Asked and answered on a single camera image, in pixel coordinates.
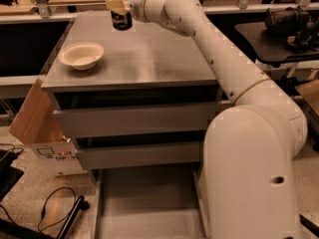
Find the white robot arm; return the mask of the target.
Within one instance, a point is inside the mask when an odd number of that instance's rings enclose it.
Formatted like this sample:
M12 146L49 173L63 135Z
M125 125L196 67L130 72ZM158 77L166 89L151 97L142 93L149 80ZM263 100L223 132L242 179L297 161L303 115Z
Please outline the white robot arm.
M106 4L190 36L231 103L204 140L211 238L303 239L291 165L307 138L301 109L208 20L198 0Z

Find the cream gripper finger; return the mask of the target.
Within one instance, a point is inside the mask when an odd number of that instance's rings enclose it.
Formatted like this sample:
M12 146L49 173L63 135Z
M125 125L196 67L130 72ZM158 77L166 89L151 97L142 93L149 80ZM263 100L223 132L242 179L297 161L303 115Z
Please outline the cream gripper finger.
M128 0L106 0L106 7L108 10L123 16L130 12Z

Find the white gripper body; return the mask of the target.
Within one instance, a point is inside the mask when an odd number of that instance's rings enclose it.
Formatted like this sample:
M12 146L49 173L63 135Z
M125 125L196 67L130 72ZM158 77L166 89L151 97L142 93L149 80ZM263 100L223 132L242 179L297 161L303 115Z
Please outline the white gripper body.
M147 0L128 0L132 17L137 21L147 19L145 13L145 4Z

